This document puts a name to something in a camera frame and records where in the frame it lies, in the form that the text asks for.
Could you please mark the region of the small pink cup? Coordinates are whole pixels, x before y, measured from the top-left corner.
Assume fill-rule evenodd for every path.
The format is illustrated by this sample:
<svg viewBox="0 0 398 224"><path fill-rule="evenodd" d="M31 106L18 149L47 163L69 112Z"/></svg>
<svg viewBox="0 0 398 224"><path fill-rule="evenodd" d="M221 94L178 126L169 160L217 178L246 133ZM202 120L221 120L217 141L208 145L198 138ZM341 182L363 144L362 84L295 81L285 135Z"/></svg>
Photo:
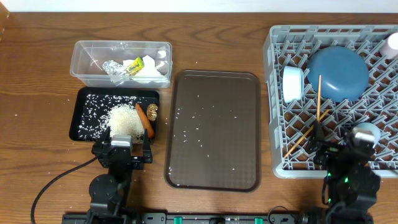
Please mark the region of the small pink cup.
<svg viewBox="0 0 398 224"><path fill-rule="evenodd" d="M386 40L384 45L379 50L382 56L386 56L387 59L397 59L398 55L398 33L391 34Z"/></svg>

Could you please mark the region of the orange carrot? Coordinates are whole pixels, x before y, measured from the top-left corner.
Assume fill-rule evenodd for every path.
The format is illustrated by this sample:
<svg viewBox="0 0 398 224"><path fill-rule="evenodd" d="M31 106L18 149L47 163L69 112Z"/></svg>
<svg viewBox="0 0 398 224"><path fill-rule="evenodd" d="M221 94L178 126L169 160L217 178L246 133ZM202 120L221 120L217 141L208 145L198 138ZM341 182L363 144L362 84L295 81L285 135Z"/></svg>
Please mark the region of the orange carrot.
<svg viewBox="0 0 398 224"><path fill-rule="evenodd" d="M152 125L151 125L149 119L147 118L144 110L141 108L139 103L136 103L135 107L136 107L136 111L139 116L139 119L142 123L142 126L143 126L144 130L147 131L148 138L153 139L155 137L155 131L153 130Z"/></svg>

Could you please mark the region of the dark blue plate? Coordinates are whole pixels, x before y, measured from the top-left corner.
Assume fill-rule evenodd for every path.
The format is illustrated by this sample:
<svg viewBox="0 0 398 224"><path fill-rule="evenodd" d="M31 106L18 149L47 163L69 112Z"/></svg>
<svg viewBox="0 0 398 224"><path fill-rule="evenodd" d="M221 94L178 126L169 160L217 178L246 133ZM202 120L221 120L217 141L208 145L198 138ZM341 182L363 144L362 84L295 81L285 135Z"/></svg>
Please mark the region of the dark blue plate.
<svg viewBox="0 0 398 224"><path fill-rule="evenodd" d="M321 89L321 96L334 102L356 101L369 83L365 61L345 47L331 46L319 50L307 63L308 82Z"/></svg>

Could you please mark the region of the brown mushroom food scrap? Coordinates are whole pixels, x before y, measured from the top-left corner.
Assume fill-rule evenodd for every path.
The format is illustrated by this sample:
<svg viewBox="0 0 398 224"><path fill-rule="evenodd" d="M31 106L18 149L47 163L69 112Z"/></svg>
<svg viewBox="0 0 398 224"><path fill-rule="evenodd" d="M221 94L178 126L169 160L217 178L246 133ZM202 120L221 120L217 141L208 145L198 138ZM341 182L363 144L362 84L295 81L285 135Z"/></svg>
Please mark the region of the brown mushroom food scrap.
<svg viewBox="0 0 398 224"><path fill-rule="evenodd" d="M146 114L149 121L155 121L157 119L157 110L158 106L155 103L151 103L147 107Z"/></svg>

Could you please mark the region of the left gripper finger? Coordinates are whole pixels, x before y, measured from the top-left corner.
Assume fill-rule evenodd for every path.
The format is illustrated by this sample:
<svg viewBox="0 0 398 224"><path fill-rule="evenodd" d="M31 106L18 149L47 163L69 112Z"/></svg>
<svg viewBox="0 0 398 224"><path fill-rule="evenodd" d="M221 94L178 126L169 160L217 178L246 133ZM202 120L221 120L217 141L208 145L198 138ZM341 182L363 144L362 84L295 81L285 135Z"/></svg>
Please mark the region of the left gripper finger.
<svg viewBox="0 0 398 224"><path fill-rule="evenodd" d="M144 139L142 142L142 151L143 151L144 162L147 164L151 164L153 161L153 157L152 157L152 150L150 147L150 139L149 139L147 129L144 131Z"/></svg>
<svg viewBox="0 0 398 224"><path fill-rule="evenodd" d="M101 147L109 147L111 145L111 137L110 137L111 128L107 127L103 136L101 137Z"/></svg>

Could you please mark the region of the white napkin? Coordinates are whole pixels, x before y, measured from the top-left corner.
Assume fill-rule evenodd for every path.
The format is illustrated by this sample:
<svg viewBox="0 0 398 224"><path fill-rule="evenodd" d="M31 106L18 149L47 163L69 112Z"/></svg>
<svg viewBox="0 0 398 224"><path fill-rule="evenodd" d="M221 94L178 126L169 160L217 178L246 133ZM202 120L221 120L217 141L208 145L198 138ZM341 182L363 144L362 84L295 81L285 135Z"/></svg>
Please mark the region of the white napkin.
<svg viewBox="0 0 398 224"><path fill-rule="evenodd" d="M144 68L135 75L129 75L129 79L139 83L149 82L162 82L166 77L161 74L155 67L155 60L150 56L146 55L141 58L144 62ZM133 60L124 60L123 66L128 65Z"/></svg>

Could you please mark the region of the foil wrapper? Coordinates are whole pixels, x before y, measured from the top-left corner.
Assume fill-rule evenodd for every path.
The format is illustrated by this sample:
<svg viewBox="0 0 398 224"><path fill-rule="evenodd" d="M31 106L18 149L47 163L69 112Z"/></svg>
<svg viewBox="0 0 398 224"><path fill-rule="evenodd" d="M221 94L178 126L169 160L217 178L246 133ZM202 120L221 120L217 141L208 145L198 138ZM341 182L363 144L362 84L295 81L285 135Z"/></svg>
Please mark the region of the foil wrapper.
<svg viewBox="0 0 398 224"><path fill-rule="evenodd" d="M116 85L120 85L129 79L129 73L126 67L114 60L105 61L102 64L103 70L108 74L111 81Z"/></svg>

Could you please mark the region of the light blue rice bowl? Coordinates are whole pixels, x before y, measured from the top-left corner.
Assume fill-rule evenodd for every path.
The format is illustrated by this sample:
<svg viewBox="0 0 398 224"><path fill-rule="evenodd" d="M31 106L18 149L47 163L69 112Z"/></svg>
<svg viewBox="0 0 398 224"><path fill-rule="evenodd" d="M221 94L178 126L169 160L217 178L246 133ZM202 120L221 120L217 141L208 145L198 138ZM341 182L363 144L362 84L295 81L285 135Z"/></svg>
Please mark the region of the light blue rice bowl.
<svg viewBox="0 0 398 224"><path fill-rule="evenodd" d="M304 77L303 71L297 67L286 66L283 69L282 91L284 101L290 103L300 100L303 96Z"/></svg>

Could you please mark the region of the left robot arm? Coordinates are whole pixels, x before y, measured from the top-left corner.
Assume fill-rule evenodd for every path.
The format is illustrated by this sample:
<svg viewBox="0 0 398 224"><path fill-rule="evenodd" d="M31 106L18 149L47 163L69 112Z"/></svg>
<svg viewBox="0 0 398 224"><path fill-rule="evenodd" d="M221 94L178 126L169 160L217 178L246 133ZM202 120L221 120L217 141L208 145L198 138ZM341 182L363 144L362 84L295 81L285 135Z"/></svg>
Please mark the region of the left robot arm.
<svg viewBox="0 0 398 224"><path fill-rule="evenodd" d="M99 163L108 170L95 177L89 186L91 197L87 223L140 223L140 215L127 208L132 182L132 172L142 170L152 163L152 151L148 131L144 131L142 156L133 156L130 135L110 136L107 128L94 143L91 152Z"/></svg>

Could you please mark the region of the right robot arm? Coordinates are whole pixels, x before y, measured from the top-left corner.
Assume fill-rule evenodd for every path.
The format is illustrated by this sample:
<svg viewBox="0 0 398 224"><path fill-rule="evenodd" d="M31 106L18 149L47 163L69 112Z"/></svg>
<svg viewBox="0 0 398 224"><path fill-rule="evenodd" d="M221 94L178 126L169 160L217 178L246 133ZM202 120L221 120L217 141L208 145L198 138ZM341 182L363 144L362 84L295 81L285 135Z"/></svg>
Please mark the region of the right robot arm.
<svg viewBox="0 0 398 224"><path fill-rule="evenodd" d="M377 202L381 178L367 163L374 154L375 136L367 129L353 128L343 144L327 141L318 121L307 152L314 152L313 162L326 168L322 203L300 220L303 223L373 223L368 210Z"/></svg>

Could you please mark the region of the yellow green snack packet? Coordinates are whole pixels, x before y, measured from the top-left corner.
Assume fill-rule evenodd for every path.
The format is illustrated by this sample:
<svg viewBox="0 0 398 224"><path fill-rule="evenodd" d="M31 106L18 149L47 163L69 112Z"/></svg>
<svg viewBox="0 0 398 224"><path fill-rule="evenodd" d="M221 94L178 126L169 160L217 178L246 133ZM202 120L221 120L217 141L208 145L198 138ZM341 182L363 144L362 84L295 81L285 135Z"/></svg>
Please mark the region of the yellow green snack packet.
<svg viewBox="0 0 398 224"><path fill-rule="evenodd" d="M135 75L144 68L144 62L140 57L134 59L131 63L126 65L126 71L130 75Z"/></svg>

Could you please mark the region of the cooked white rice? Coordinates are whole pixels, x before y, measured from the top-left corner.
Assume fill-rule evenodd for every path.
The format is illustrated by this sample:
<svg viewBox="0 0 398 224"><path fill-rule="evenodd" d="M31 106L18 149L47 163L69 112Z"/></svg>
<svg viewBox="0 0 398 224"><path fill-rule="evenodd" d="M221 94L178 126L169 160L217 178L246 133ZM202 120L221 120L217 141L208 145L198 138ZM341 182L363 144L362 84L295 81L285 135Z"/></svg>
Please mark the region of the cooked white rice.
<svg viewBox="0 0 398 224"><path fill-rule="evenodd" d="M144 128L135 108L137 100L135 96L88 95L78 124L78 139L96 141L110 127L111 137L130 135L134 144L140 144Z"/></svg>

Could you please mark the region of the small blue cup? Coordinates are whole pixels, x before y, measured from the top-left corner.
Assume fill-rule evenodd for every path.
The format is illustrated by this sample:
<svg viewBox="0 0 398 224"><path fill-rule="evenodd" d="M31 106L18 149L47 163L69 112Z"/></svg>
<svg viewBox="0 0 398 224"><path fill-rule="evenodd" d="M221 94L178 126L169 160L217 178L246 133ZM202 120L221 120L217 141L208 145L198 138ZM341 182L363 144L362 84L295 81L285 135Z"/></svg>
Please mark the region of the small blue cup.
<svg viewBox="0 0 398 224"><path fill-rule="evenodd" d="M381 131L380 129L372 123L359 123L356 125L357 128L361 128L361 129L366 129L370 132L372 132L373 136L374 136L374 145L373 147L376 147L376 144L379 142L380 138L381 138Z"/></svg>

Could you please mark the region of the wooden chopstick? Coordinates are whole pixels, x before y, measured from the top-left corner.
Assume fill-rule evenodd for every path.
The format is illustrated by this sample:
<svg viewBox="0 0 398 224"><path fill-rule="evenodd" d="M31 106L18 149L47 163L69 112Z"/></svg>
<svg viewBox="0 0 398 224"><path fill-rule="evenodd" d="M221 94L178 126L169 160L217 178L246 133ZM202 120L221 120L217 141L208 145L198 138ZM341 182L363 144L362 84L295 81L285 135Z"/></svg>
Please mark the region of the wooden chopstick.
<svg viewBox="0 0 398 224"><path fill-rule="evenodd" d="M316 120L315 123L318 123L320 120L322 120L329 112L330 109L327 109L320 117ZM294 149L303 141L313 130L314 124L311 125L311 127L297 140L297 142L289 149L289 151L284 155L284 159L288 158L288 156L292 153Z"/></svg>
<svg viewBox="0 0 398 224"><path fill-rule="evenodd" d="M317 121L320 121L321 108L321 89L322 89L322 75L318 76L318 93L317 93Z"/></svg>

